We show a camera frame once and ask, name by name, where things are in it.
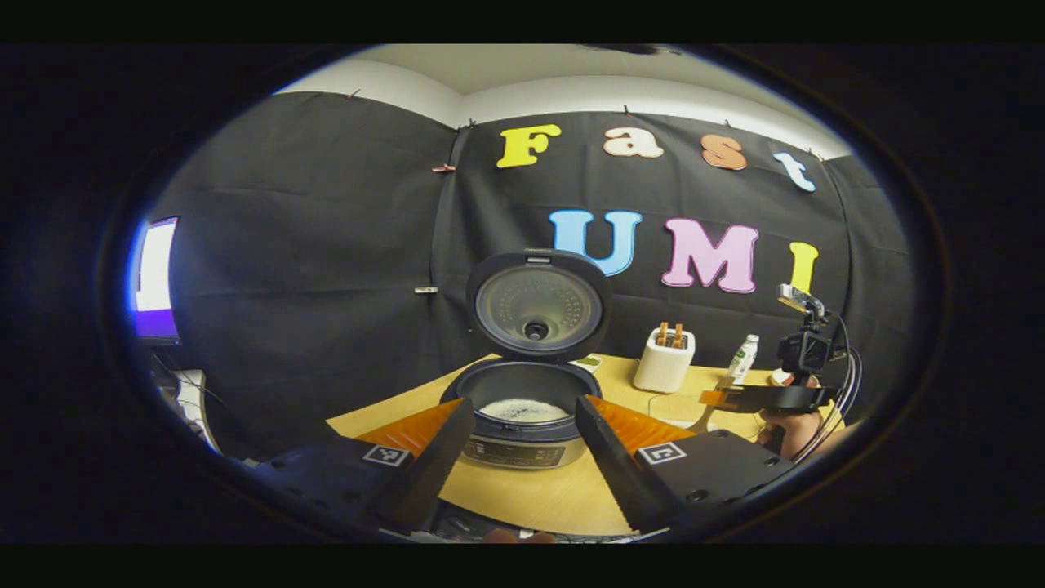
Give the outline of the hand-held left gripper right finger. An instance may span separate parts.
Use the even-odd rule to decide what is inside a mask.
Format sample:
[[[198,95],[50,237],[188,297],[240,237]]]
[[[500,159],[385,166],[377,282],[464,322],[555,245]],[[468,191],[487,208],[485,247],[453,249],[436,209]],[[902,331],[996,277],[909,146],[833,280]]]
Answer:
[[[728,430],[694,433],[590,394],[576,424],[630,528],[694,531],[735,518],[794,469]]]

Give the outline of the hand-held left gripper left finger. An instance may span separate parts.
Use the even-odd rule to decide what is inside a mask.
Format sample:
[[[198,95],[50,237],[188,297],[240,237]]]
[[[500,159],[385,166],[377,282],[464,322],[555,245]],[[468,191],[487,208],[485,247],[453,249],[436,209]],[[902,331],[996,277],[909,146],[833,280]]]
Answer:
[[[340,524],[407,535],[429,527],[474,425],[473,402],[452,399],[355,438],[291,450],[253,474]]]

